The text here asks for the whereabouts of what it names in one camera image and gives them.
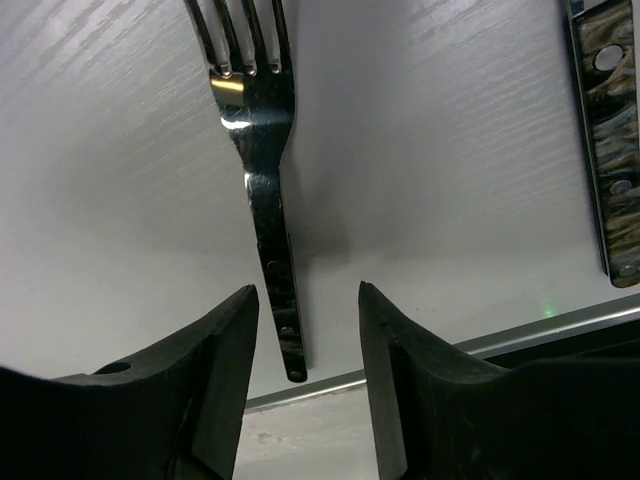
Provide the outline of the steel fork patterned handle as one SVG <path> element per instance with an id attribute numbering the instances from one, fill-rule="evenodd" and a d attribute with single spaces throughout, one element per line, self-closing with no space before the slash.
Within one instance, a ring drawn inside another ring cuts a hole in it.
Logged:
<path id="1" fill-rule="evenodd" d="M 295 116 L 293 61 L 284 8 L 272 4 L 278 58 L 269 59 L 254 2 L 242 4 L 253 42 L 254 58 L 246 62 L 228 6 L 213 2 L 228 47 L 221 60 L 205 15 L 195 1 L 186 2 L 209 73 L 220 120 L 236 147 L 254 222 L 262 274 L 289 381 L 303 383 L 308 368 L 294 260 L 282 201 L 280 167 Z"/>

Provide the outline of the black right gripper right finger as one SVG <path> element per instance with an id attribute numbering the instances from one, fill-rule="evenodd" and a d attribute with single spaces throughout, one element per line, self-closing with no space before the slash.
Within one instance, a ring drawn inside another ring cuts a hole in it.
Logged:
<path id="1" fill-rule="evenodd" d="M 635 479 L 637 321 L 473 357 L 362 283 L 361 349 L 383 479 Z"/>

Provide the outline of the steel table knife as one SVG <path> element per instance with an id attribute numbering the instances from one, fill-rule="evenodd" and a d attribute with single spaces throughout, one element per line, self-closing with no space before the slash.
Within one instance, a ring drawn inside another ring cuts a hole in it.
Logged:
<path id="1" fill-rule="evenodd" d="M 604 272 L 639 284 L 639 106 L 631 1 L 567 1 L 566 32 Z"/>

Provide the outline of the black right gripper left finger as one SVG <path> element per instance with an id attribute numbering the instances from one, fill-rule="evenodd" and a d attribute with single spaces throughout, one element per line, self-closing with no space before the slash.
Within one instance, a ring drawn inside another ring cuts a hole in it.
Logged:
<path id="1" fill-rule="evenodd" d="M 5 479 L 229 479 L 257 339 L 248 285 L 92 374 L 1 372 Z"/>

